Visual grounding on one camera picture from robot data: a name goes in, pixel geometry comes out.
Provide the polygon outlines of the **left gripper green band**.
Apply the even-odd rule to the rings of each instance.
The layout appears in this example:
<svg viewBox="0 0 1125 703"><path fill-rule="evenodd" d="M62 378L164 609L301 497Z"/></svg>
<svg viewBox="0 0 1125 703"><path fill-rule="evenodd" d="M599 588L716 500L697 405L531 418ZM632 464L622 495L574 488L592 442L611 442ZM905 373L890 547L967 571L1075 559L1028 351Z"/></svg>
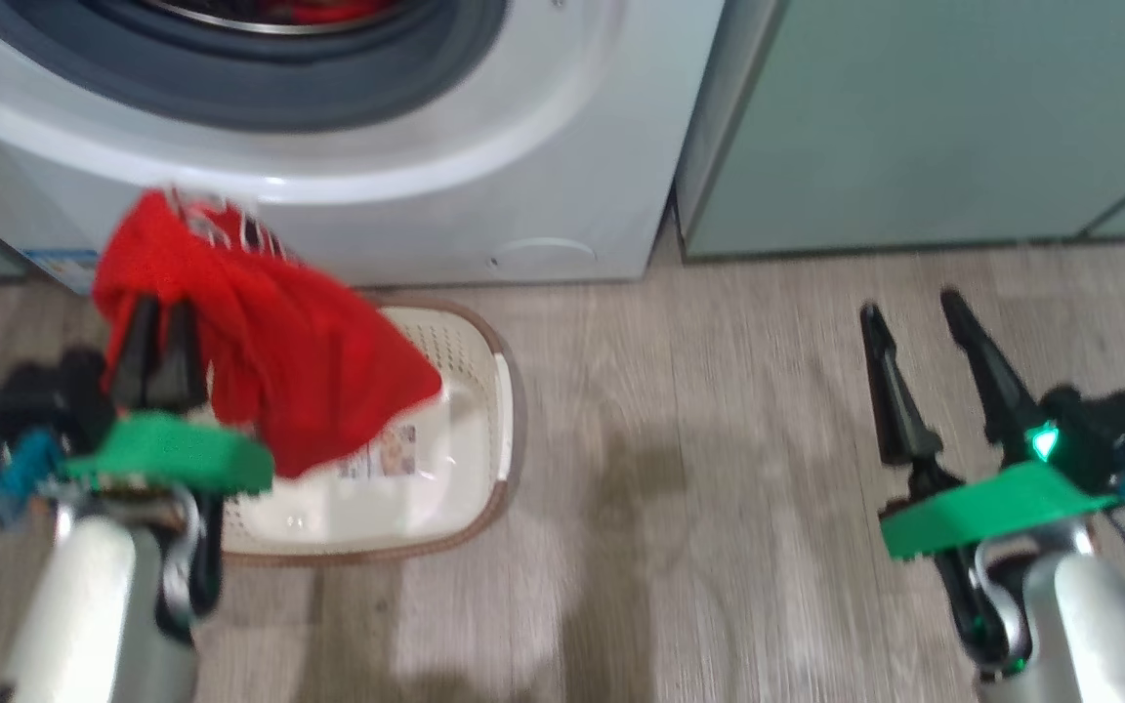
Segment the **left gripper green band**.
<svg viewBox="0 0 1125 703"><path fill-rule="evenodd" d="M126 409L144 406L147 386L147 408L158 411L117 417L102 444L88 454L68 453L68 440L55 434L65 460L34 497L176 488L241 497L270 490L274 459L258 440L162 413L199 408L207 393L192 303L176 303L159 315L156 298L134 303L108 384L112 402ZM0 471L20 438L9 443L0 435Z"/></svg>

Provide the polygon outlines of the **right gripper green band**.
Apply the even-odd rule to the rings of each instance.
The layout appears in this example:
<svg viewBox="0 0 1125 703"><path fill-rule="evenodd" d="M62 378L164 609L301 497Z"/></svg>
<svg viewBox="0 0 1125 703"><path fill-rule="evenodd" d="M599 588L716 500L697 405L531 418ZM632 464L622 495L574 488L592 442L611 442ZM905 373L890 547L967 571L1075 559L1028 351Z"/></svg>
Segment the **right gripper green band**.
<svg viewBox="0 0 1125 703"><path fill-rule="evenodd" d="M964 295L942 289L940 307L972 369L987 443L1004 451L1005 462L1022 463L978 483L965 483L940 465L940 436L922 420L904 382L896 337L878 304L863 304L858 324L880 460L909 471L909 497L880 514L888 555L896 560L932 557L1119 506L1117 495L1084 492L1048 463L1065 435L1041 429L1040 405Z"/></svg>

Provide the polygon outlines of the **red garment with white trim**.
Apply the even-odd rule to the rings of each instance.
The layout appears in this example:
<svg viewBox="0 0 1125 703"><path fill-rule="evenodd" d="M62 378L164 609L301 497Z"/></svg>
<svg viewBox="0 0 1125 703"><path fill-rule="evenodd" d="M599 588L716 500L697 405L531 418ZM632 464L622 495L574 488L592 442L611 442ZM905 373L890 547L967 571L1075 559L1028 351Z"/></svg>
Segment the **red garment with white trim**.
<svg viewBox="0 0 1125 703"><path fill-rule="evenodd" d="M141 297L164 310L191 304L216 418L255 429L284 479L354 454L442 388L428 357L372 304L235 205L178 188L145 191L125 215L91 295L110 324L111 372Z"/></svg>
<svg viewBox="0 0 1125 703"><path fill-rule="evenodd" d="M258 0L269 17L294 25L336 25L378 18L400 0Z"/></svg>

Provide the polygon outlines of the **steel washing machine drum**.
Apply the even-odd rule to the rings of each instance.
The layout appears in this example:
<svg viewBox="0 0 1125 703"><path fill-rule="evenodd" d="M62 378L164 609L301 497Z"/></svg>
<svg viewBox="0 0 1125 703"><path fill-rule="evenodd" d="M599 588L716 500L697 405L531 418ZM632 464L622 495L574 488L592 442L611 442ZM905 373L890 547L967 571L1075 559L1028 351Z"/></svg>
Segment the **steel washing machine drum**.
<svg viewBox="0 0 1125 703"><path fill-rule="evenodd" d="M176 15L191 21L201 22L233 31L271 36L310 36L357 31L381 25L407 13L426 8L433 0L400 0L392 10L378 18L361 21L336 22L336 25L294 25L269 17L260 9L258 0L138 0L159 12Z"/></svg>

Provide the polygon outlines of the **grey rubber door seal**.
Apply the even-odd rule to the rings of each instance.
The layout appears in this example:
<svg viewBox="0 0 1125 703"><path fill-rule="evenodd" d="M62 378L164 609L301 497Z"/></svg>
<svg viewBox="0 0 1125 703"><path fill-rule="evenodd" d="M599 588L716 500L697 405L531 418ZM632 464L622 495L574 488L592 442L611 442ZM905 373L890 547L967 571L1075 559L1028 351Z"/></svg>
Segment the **grey rubber door seal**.
<svg viewBox="0 0 1125 703"><path fill-rule="evenodd" d="M259 133L392 120L490 52L512 0L433 0L357 31L271 36L138 0L0 0L0 40L68 83L160 117Z"/></svg>

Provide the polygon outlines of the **white front-load washing machine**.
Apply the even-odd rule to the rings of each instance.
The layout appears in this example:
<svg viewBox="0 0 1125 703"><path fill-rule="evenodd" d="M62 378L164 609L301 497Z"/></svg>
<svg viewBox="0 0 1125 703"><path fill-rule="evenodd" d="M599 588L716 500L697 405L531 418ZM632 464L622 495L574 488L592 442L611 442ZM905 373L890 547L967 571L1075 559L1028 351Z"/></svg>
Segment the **white front-load washing machine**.
<svg viewBox="0 0 1125 703"><path fill-rule="evenodd" d="M459 84L378 124L241 132L68 83L0 40L0 243L97 250L151 188L235 205L345 283L644 274L724 0L512 0ZM511 277L526 237L597 261Z"/></svg>

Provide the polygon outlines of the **blue energy label sticker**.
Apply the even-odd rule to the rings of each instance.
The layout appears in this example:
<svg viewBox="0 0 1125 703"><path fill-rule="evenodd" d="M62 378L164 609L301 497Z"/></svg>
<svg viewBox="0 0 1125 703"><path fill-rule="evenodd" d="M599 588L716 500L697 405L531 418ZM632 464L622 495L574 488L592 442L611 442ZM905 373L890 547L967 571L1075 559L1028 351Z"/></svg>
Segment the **blue energy label sticker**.
<svg viewBox="0 0 1125 703"><path fill-rule="evenodd" d="M40 268L45 274L66 286L71 292L88 297L93 289L100 253L97 250L82 249L27 249L22 250L32 264Z"/></svg>

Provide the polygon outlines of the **printed sticker inside basket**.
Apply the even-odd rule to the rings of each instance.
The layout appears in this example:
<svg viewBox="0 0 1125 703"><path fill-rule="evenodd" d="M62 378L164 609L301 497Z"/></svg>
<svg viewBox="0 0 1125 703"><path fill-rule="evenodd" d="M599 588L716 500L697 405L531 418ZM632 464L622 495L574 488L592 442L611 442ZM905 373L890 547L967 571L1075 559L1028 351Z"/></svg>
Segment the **printed sticker inside basket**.
<svg viewBox="0 0 1125 703"><path fill-rule="evenodd" d="M341 460L338 477L372 480L380 477L414 476L418 468L418 432L412 424L385 429L371 443Z"/></svg>

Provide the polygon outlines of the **pale green tall cabinet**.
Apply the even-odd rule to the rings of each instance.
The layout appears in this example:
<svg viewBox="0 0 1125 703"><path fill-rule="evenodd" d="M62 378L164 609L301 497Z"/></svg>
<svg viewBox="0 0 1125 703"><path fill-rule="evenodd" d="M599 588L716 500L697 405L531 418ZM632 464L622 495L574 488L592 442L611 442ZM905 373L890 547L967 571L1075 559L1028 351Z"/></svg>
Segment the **pale green tall cabinet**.
<svg viewBox="0 0 1125 703"><path fill-rule="evenodd" d="M1125 0L724 0L693 260L1125 237Z"/></svg>

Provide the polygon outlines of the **beige perforated plastic laundry basket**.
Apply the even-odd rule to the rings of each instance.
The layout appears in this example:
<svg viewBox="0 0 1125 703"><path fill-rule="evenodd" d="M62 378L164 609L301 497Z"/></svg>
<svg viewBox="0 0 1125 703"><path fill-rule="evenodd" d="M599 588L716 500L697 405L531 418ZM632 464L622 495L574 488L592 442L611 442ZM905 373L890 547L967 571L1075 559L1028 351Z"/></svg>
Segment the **beige perforated plastic laundry basket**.
<svg viewBox="0 0 1125 703"><path fill-rule="evenodd" d="M520 463L520 380L504 339L476 312L425 297L378 297L434 366L440 394L389 426L418 432L414 476L346 480L341 460L225 507L231 564L325 566L446 551L477 537L512 498Z"/></svg>

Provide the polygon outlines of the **round white filter cover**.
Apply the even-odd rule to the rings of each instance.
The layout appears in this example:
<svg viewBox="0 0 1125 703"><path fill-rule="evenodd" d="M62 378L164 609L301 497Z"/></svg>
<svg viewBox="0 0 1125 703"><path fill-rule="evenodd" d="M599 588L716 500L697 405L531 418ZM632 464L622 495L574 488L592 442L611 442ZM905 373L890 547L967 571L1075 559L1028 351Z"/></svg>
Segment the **round white filter cover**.
<svg viewBox="0 0 1125 703"><path fill-rule="evenodd" d="M597 253L580 241L526 237L510 241L490 253L490 270L511 277L564 277L593 265Z"/></svg>

